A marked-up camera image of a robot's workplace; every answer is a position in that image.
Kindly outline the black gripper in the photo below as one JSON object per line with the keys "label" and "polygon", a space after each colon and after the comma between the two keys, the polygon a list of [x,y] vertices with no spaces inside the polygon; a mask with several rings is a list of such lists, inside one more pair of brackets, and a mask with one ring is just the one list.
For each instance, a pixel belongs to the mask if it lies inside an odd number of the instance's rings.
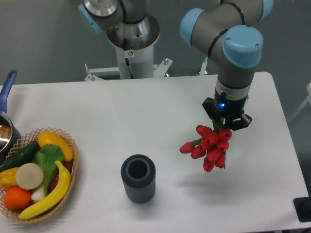
{"label": "black gripper", "polygon": [[230,100],[226,92],[220,94],[215,90],[214,98],[206,98],[202,103],[204,110],[217,127],[237,131],[247,128],[252,118],[244,113],[246,97]]}

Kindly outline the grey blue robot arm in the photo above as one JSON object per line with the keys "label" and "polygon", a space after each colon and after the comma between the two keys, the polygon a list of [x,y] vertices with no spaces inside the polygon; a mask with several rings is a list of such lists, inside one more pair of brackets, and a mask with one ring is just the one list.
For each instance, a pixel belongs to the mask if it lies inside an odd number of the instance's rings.
{"label": "grey blue robot arm", "polygon": [[[273,8],[271,0],[222,0],[217,9],[188,11],[181,20],[183,40],[218,67],[214,98],[203,108],[209,118],[234,131],[252,121],[244,112],[255,67],[261,60],[263,37],[253,25]],[[143,0],[84,0],[78,7],[85,24],[105,32],[115,47],[120,77],[154,77],[154,44],[160,28]]]}

